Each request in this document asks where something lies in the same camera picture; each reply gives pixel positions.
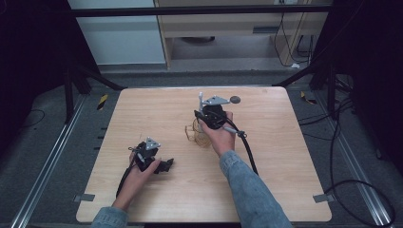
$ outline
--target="denim sleeve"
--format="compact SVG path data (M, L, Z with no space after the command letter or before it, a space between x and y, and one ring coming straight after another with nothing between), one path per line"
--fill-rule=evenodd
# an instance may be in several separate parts
M292 227L270 190L235 151L220 157L220 168L228 179L243 228Z
M92 221L91 227L124 228L127 225L127 213L116 207L103 207Z

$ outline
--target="person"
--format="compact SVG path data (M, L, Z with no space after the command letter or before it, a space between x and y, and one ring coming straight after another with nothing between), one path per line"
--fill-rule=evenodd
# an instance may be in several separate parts
M228 119L233 119L232 112L226 112L226 115ZM231 188L241 227L293 227L261 178L235 152L235 134L223 128L210 129L202 120L199 120L199 124L220 158L220 168ZM121 194L111 207L100 210L91 227L125 227L130 202L159 162L152 162L143 173L133 168Z

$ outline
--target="wooden table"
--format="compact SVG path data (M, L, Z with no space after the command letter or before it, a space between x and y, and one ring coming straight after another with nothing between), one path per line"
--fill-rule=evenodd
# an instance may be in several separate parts
M190 142L185 126L195 119L199 92L239 104L225 104L234 123L247 134L260 177L291 221L327 221L328 203L315 203L323 194L287 92L282 87L130 88L122 91L94 165L86 194L77 212L81 222L92 221L101 207L110 206L128 166L128 147L146 137L162 146L163 161L174 158L168 173L154 175L136 197L129 220L136 222L239 221L227 180L211 146ZM236 150L250 164L241 139Z

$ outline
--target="gray floor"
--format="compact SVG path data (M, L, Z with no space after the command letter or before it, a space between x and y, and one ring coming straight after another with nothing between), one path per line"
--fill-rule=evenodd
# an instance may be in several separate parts
M138 86L268 86L280 82L298 69L282 66L268 37L216 37L213 42L200 39L178 39L175 42L173 61L170 69L141 70L136 74L106 74L105 76L122 85ZM44 193L33 211L29 224L37 227L76 227L79 223L75 214L79 204L73 201L75 195L83 194L93 164L106 133L114 105L119 97L118 91L101 85L93 80L92 91L86 96L83 111L71 133ZM307 88L309 77L288 87L287 91L296 112L302 119L323 114L319 104L309 104L300 98L300 91L311 94ZM325 89L316 93L319 99ZM96 110L103 94L108 99L103 110ZM346 95L337 93L338 99ZM8 227L21 208L36 177L41 172L52 146L64 126L64 90L57 87L36 98L26 125L10 147L12 157L1 164L0 173L0 224ZM352 109L340 115L342 133L353 149L357 162L369 177L370 182L381 189L393 203L397 218L395 227L403 227L403 178L393 164L379 160L375 148L359 118ZM330 186L330 141L333 129L327 121L301 127L311 153L322 187ZM348 163L339 144L334 153L335 180L351 179ZM340 198L361 218L373 222L365 201L355 185L340 188ZM330 202L333 218L327 223L296 223L296 227L367 227L349 216L337 202Z

